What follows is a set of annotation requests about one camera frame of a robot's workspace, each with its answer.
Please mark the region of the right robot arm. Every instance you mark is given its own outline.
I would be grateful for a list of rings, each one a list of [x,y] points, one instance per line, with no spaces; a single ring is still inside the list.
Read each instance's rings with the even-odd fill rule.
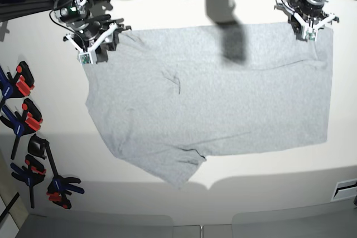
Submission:
[[[110,14],[93,13],[101,0],[55,0],[49,16],[53,23],[69,31],[63,41],[70,42],[78,52],[82,65],[108,61],[108,53],[117,49],[118,34],[130,30]]]

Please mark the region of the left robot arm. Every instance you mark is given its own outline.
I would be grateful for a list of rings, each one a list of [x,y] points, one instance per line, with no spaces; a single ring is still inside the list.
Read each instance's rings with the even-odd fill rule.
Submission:
[[[288,16],[298,40],[316,41],[319,30],[333,21],[339,22],[334,13],[324,11],[329,0],[276,0],[275,9],[283,11]]]

